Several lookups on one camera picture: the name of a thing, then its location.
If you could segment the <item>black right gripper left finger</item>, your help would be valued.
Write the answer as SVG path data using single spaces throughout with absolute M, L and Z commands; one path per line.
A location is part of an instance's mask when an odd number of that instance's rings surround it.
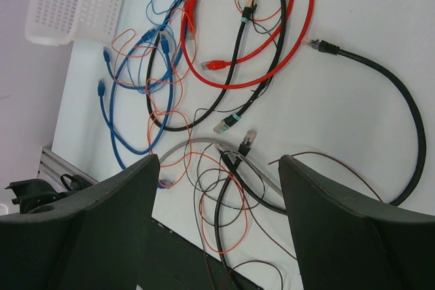
M 1 217 L 2 289 L 135 289 L 160 163 L 149 155 L 76 194 Z

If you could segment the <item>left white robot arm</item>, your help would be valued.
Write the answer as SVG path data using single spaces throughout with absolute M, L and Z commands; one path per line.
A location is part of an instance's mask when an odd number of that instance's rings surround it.
M 14 192 L 12 204 L 19 206 L 19 213 L 26 214 L 40 206 L 56 202 L 92 186 L 92 183 L 79 175 L 63 174 L 60 181 L 65 191 L 56 191 L 43 179 L 28 179 L 10 183 L 6 189 Z

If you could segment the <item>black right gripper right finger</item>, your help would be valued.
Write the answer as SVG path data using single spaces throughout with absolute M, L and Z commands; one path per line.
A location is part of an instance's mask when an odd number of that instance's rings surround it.
M 279 179 L 305 289 L 433 289 L 434 217 L 379 202 L 292 156 Z

